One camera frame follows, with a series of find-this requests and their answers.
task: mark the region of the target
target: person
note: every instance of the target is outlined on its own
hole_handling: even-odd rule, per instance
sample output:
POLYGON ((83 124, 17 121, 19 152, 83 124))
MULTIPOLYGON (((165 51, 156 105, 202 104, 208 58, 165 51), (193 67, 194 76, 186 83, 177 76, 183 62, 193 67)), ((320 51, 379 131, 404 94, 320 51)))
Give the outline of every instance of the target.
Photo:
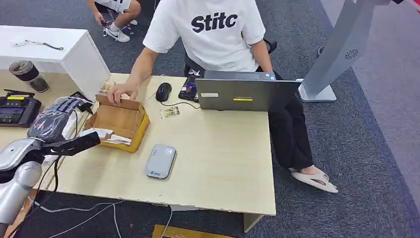
MULTIPOLYGON (((144 38, 145 48, 127 81, 108 91, 109 101, 119 103, 121 94, 135 100, 139 86, 152 73, 157 55, 167 53, 179 37, 188 58, 203 69, 273 72, 264 34, 255 0, 242 0, 241 4, 232 0, 162 0, 144 38)), ((294 97, 283 111, 268 112, 268 119, 280 165, 302 182, 338 192, 313 164, 300 101, 294 97)))
POLYGON ((140 14, 141 6, 137 0, 87 0, 90 9, 95 16, 95 21, 102 25, 102 22, 105 23, 104 16, 98 11, 98 8, 95 6, 95 2, 106 6, 116 12, 119 12, 118 17, 115 21, 105 29, 107 35, 111 36, 112 38, 116 39, 119 42, 128 42, 130 37, 124 34, 121 31, 121 28, 127 25, 128 23, 132 23, 133 25, 137 25, 137 21, 135 20, 137 16, 140 14))

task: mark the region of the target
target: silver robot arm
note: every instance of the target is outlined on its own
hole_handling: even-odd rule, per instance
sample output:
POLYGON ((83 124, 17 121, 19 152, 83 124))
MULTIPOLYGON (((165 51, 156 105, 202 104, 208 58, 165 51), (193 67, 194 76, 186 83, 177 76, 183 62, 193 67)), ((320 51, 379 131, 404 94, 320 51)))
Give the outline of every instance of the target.
MULTIPOLYGON (((0 173, 5 174, 0 182, 8 177, 25 158, 28 152, 40 150, 41 142, 35 139, 15 140, 0 154, 0 173)), ((7 227, 13 225, 22 205, 42 174, 40 163, 28 161, 17 167, 14 176, 6 183, 0 183, 0 237, 6 233, 7 227)))
POLYGON ((13 225, 30 190, 42 174, 45 155, 73 156, 100 144, 96 132, 65 140, 62 131, 79 100, 55 103, 39 113, 28 138, 8 144, 0 153, 0 238, 13 225))

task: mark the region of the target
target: desk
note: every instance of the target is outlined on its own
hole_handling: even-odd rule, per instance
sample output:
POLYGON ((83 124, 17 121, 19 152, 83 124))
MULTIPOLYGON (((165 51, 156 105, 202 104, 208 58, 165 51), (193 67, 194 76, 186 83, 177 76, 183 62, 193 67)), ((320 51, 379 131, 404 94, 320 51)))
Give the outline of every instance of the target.
MULTIPOLYGON (((127 77, 113 73, 110 80, 122 83, 127 77)), ((153 76, 140 88, 138 101, 169 82, 172 93, 165 103, 180 102, 177 95, 184 81, 153 76)), ((208 111, 182 104, 180 115, 161 119, 159 111, 165 107, 154 97, 144 107, 151 124, 136 153, 96 146, 66 157, 58 171, 58 191, 244 213, 245 232, 264 215, 276 214, 267 113, 208 111), (143 172, 157 143, 177 150, 165 180, 143 172)))

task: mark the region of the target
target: white display stand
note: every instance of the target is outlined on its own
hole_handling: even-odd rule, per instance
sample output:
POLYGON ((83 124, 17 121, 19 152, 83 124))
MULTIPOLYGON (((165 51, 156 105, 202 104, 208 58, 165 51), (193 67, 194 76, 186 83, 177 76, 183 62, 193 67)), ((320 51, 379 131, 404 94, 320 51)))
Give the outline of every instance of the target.
POLYGON ((30 60, 40 72, 66 73, 81 92, 95 101, 110 72, 87 30, 23 26, 0 26, 0 70, 8 70, 15 61, 30 60), (27 43, 14 47, 13 42, 45 42, 47 46, 27 43))

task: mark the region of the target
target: white slide sandal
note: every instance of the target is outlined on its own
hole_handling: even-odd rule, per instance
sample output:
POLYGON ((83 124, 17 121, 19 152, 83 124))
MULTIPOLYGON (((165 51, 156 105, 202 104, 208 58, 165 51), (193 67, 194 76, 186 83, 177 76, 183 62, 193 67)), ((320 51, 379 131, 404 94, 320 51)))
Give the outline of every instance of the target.
POLYGON ((289 170, 292 171, 292 176, 301 182, 304 182, 306 184, 309 184, 327 192, 338 193, 337 187, 329 182, 328 175, 326 175, 322 170, 318 168, 318 172, 314 175, 306 175, 299 173, 294 168, 289 168, 289 170))

